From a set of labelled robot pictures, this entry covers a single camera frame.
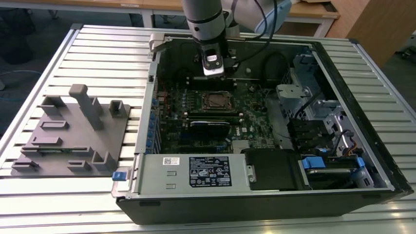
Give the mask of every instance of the barcode sticker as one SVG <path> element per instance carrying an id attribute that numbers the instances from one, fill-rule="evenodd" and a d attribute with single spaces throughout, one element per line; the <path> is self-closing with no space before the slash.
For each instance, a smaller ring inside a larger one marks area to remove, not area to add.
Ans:
<path id="1" fill-rule="evenodd" d="M 137 4 L 120 4 L 121 6 L 127 6 L 127 7 L 139 7 Z"/>
<path id="2" fill-rule="evenodd" d="M 180 164 L 180 158 L 179 157 L 164 157 L 163 158 L 163 164 L 164 165 L 179 165 Z"/>

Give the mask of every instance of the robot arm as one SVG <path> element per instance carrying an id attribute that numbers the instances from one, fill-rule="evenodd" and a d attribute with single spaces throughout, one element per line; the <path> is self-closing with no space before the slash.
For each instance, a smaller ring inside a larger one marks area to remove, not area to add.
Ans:
<path id="1" fill-rule="evenodd" d="M 269 31 L 273 22 L 273 1 L 259 0 L 265 21 L 259 6 L 253 0 L 183 0 L 183 9 L 193 39 L 200 47 L 204 74 L 207 77 L 224 75 L 224 59 L 229 57 L 227 33 L 232 22 L 228 17 L 256 33 Z M 276 29 L 280 28 L 291 8 L 291 0 L 279 0 Z"/>

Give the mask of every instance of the metal bracket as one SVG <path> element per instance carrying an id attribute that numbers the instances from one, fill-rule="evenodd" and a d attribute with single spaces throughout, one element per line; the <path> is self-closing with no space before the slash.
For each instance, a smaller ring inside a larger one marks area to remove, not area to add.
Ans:
<path id="1" fill-rule="evenodd" d="M 276 91 L 279 97 L 284 98 L 303 98 L 305 96 L 303 88 L 295 84 L 280 84 Z"/>
<path id="2" fill-rule="evenodd" d="M 248 177 L 248 181 L 251 183 L 255 183 L 257 181 L 257 179 L 256 179 L 256 172 L 255 172 L 255 166 L 252 166 L 252 165 L 247 165 L 247 177 Z"/>
<path id="3" fill-rule="evenodd" d="M 149 49 L 151 49 L 151 51 L 155 52 L 156 47 L 159 47 L 164 43 L 165 43 L 164 33 L 152 33 L 151 39 L 149 39 Z"/>

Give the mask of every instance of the warning symbol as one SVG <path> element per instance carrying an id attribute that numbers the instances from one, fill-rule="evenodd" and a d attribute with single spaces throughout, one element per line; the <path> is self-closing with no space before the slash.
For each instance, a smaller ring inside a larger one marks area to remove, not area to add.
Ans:
<path id="1" fill-rule="evenodd" d="M 191 170 L 191 176 L 197 176 L 197 170 Z"/>

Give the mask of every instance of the black cable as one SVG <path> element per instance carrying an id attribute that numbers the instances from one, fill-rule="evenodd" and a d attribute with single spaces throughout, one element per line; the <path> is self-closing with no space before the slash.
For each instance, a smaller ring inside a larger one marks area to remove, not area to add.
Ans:
<path id="1" fill-rule="evenodd" d="M 337 136 L 336 143 L 333 144 L 333 148 L 329 152 L 329 157 L 333 157 L 335 154 L 337 153 L 337 147 L 339 147 L 340 139 L 343 138 L 343 135 L 348 132 L 349 132 L 349 129 L 345 129 L 344 131 L 341 131 L 340 135 Z"/>
<path id="2" fill-rule="evenodd" d="M 312 97 L 309 98 L 309 100 L 307 101 L 307 103 L 300 107 L 300 109 L 297 110 L 293 118 L 297 118 L 299 114 L 303 112 L 303 110 L 311 105 L 311 103 L 317 99 L 317 96 L 323 93 L 323 91 L 320 90 L 316 94 L 312 95 Z"/>
<path id="3" fill-rule="evenodd" d="M 261 81 L 261 83 L 265 83 L 265 81 L 267 81 L 265 68 L 267 68 L 267 64 L 268 64 L 269 60 L 272 59 L 272 57 L 275 57 L 275 55 L 279 55 L 285 60 L 287 72 L 291 70 L 291 63 L 289 63 L 285 55 L 279 50 L 273 51 L 271 54 L 268 54 L 265 56 L 265 58 L 261 61 L 261 68 L 260 68 L 260 81 Z"/>
<path id="4" fill-rule="evenodd" d="M 288 136 L 285 136 L 285 135 L 281 135 L 280 133 L 276 133 L 279 136 L 281 136 L 281 137 L 284 137 L 284 138 L 287 138 L 287 139 L 289 139 L 289 140 L 292 140 L 292 138 L 291 137 L 288 137 Z"/>
<path id="5" fill-rule="evenodd" d="M 263 11 L 263 8 L 261 8 L 261 5 L 260 5 L 260 3 L 259 3 L 259 1 L 257 1 L 257 0 L 255 0 L 255 4 L 257 5 L 257 7 L 259 7 L 259 9 L 260 9 L 260 12 L 261 12 L 263 21 L 264 21 L 264 30 L 263 30 L 263 32 L 261 32 L 261 34 L 260 34 L 260 35 L 255 36 L 253 38 L 248 38 L 248 39 L 245 39 L 245 41 L 249 41 L 249 40 L 257 40 L 257 39 L 259 39 L 259 38 L 261 38 L 261 37 L 264 36 L 264 34 L 267 33 L 267 27 L 268 27 L 268 25 L 267 25 L 267 17 L 265 17 L 265 14 L 264 14 L 264 11 Z"/>
<path id="6" fill-rule="evenodd" d="M 275 30 L 276 30 L 276 23 L 277 23 L 277 0 L 273 0 L 273 5 L 275 5 L 275 16 L 273 16 L 273 25 L 272 25 L 272 30 L 269 32 L 269 37 L 268 37 L 268 40 L 265 42 L 265 44 L 263 45 L 263 47 L 253 53 L 251 54 L 249 56 L 247 56 L 245 58 L 243 58 L 241 60 L 237 60 L 235 63 L 241 63 L 244 62 L 245 60 L 251 59 L 253 56 L 256 56 L 267 47 L 268 45 L 271 44 L 271 41 L 273 39 L 273 35 L 275 35 Z"/>

